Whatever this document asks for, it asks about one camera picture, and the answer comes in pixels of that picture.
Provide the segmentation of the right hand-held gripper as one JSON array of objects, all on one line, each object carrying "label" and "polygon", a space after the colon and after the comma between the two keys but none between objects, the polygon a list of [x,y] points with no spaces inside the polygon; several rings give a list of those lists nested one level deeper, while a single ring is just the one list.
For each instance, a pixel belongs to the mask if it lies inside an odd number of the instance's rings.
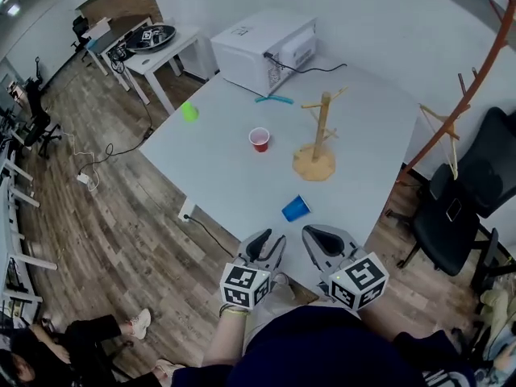
[{"label": "right hand-held gripper", "polygon": [[[330,268],[331,258],[349,257],[358,248],[347,231],[322,224],[304,226],[302,241],[312,263],[321,272]],[[389,273],[379,257],[370,252],[353,261],[347,258],[322,273],[321,279],[329,297],[348,310],[360,310],[385,292]]]}]

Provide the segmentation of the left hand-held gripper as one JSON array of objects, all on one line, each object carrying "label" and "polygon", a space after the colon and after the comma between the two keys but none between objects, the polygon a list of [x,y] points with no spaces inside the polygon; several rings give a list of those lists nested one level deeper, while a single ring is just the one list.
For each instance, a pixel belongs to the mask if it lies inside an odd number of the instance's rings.
[{"label": "left hand-held gripper", "polygon": [[261,262],[250,263],[260,257],[272,229],[255,233],[241,243],[241,256],[227,263],[220,280],[222,300],[226,304],[253,310],[271,292],[272,274],[280,263],[286,237],[277,239]]}]

